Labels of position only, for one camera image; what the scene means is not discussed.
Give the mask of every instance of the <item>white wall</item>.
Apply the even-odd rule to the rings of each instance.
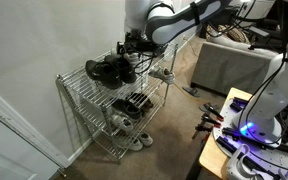
[[[123,40],[124,14],[124,0],[0,0],[0,96],[67,158],[88,135],[65,118],[56,75]]]

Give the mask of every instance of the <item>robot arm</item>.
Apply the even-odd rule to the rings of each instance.
[[[221,12],[231,0],[197,0],[174,13],[171,0],[126,0],[124,51],[163,51],[180,33]]]

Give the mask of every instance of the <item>couch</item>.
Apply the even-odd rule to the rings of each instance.
[[[212,90],[222,95],[227,95],[231,87],[235,87],[253,94],[262,84],[270,60],[275,55],[204,42],[191,87]]]

